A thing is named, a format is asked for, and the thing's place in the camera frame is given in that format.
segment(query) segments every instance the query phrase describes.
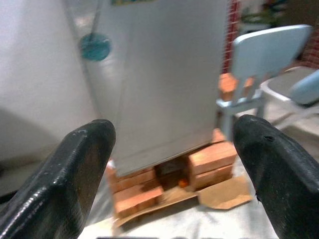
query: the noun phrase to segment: white chair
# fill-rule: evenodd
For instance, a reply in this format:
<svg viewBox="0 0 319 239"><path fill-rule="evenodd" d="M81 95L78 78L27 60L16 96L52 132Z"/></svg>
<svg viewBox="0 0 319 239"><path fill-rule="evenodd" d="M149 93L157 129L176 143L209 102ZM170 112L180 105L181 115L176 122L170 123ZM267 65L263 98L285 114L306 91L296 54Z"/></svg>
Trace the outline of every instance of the white chair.
<svg viewBox="0 0 319 239"><path fill-rule="evenodd" d="M260 88L265 93L265 98L282 106L289 112L289 114L275 120L276 128L284 129L298 120L307 118L313 114L319 114L318 102L315 102L311 105L302 105L298 104L294 99L291 98L292 87L316 71L317 69L309 67L294 67L285 71L283 74L271 78L261 84ZM316 82L313 81L313 84L316 84L314 86L316 89L312 90L316 91L317 95L315 96L315 100L317 100L319 98L319 77L317 77L315 81ZM311 90L307 90L305 86L302 87L305 91L305 94Z"/></svg>
<svg viewBox="0 0 319 239"><path fill-rule="evenodd" d="M301 52L311 33L308 25L277 27L237 37L233 42L231 74L237 79L232 100L217 99L222 112L221 130L227 140L232 140L233 115L257 109L256 115L263 117L265 100L259 86L267 76L276 76ZM248 78L254 83L247 96L243 89Z"/></svg>

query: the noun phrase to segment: orange wooden block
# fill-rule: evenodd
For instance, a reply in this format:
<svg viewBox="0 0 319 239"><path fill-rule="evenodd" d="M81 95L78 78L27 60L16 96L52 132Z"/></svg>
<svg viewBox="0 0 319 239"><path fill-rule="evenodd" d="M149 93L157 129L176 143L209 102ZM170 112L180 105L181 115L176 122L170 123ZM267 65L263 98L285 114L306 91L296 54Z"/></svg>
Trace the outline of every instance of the orange wooden block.
<svg viewBox="0 0 319 239"><path fill-rule="evenodd" d="M235 162L236 155L237 152L232 143L216 143L191 154L188 157L189 169L193 175L205 173L233 164Z"/></svg>
<svg viewBox="0 0 319 239"><path fill-rule="evenodd" d="M193 189L199 189L220 183L232 177L233 165L217 168L215 170L190 176L190 185Z"/></svg>
<svg viewBox="0 0 319 239"><path fill-rule="evenodd" d="M220 142L224 142L225 140L226 140L225 136L220 131L220 129L215 128L213 131L213 143L220 143Z"/></svg>
<svg viewBox="0 0 319 239"><path fill-rule="evenodd" d="M150 181L156 177L154 168L150 168L150 170L141 170L124 177L117 177L115 175L115 169L107 166L106 174L110 189L113 193Z"/></svg>
<svg viewBox="0 0 319 239"><path fill-rule="evenodd" d="M219 91L220 98L224 101L231 101L234 95L234 92L237 87L237 79L232 76L230 73L221 74L219 77ZM244 96L247 96L249 90L254 84L254 79L249 78L244 86Z"/></svg>
<svg viewBox="0 0 319 239"><path fill-rule="evenodd" d="M158 203L162 195L163 188L157 180L135 185L113 195L115 212L127 217Z"/></svg>

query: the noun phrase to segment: red brick wall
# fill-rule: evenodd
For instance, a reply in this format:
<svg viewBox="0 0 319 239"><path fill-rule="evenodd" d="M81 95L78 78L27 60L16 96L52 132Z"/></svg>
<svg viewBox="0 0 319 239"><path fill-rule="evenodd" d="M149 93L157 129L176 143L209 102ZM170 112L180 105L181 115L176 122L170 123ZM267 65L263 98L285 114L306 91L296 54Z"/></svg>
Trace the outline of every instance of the red brick wall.
<svg viewBox="0 0 319 239"><path fill-rule="evenodd" d="M302 65L319 69L319 22L303 52Z"/></svg>
<svg viewBox="0 0 319 239"><path fill-rule="evenodd" d="M229 71L232 53L232 42L237 36L237 23L239 21L239 2L240 0L228 0L228 24L225 42L224 61L222 73Z"/></svg>

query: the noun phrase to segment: refrigerator door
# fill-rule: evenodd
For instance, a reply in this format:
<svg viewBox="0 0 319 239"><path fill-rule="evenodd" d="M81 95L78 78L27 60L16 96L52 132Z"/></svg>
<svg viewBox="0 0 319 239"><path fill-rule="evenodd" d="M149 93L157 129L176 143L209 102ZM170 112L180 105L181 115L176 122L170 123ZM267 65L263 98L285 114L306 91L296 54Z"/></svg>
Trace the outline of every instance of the refrigerator door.
<svg viewBox="0 0 319 239"><path fill-rule="evenodd" d="M116 127L119 175L211 142L227 2L105 2L98 31L112 51L87 68L101 115Z"/></svg>

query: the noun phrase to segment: white wall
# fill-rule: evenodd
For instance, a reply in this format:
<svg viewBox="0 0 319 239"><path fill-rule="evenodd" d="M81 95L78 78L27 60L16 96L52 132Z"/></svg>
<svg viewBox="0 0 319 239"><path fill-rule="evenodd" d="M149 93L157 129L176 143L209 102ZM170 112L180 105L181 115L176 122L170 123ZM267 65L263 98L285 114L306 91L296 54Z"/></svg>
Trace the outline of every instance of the white wall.
<svg viewBox="0 0 319 239"><path fill-rule="evenodd" d="M97 117L62 2L0 1L0 163Z"/></svg>

